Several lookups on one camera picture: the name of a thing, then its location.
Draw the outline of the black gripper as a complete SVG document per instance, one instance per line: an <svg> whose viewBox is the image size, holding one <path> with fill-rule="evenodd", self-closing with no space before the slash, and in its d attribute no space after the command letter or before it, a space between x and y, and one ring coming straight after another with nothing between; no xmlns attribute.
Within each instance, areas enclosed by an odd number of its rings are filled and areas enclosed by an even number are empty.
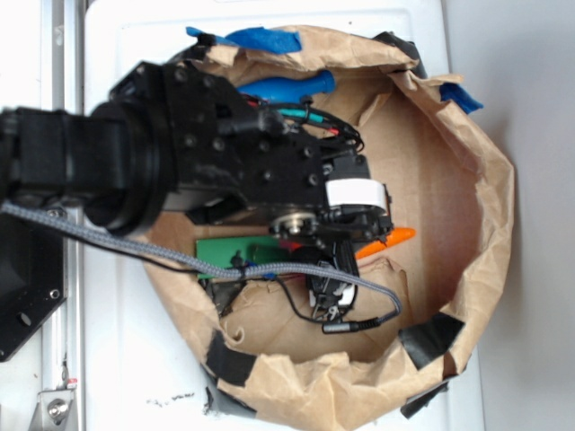
<svg viewBox="0 0 575 431"><path fill-rule="evenodd" d="M358 134L316 138L298 118L283 117L282 109L215 103L210 222L266 225L270 233L302 243L303 262L322 271L308 280L314 296L310 319L341 321L351 308L343 295L357 285L332 272L356 276L357 246L391 233L390 198L358 154Z"/></svg>

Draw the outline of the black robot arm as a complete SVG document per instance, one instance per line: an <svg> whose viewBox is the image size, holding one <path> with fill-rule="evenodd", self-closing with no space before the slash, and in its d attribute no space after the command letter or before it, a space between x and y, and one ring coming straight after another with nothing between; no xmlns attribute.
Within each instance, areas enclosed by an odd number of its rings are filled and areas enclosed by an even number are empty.
<svg viewBox="0 0 575 431"><path fill-rule="evenodd" d="M349 123L312 107L328 72L236 88L190 61L139 64L89 116L18 108L1 115L1 205L80 206L112 235L146 231L164 211L196 225L265 226L299 244L293 263L194 272L242 280L304 273L311 322L327 334L372 329L347 321L359 286L354 252L393 230L386 186L372 180Z"/></svg>

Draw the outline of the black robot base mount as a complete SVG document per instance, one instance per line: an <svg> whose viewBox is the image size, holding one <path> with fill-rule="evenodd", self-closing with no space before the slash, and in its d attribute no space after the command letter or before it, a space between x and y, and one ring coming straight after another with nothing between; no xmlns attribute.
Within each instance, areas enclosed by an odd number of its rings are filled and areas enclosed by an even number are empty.
<svg viewBox="0 0 575 431"><path fill-rule="evenodd" d="M48 228L1 216L1 361L64 302L65 244Z"/></svg>

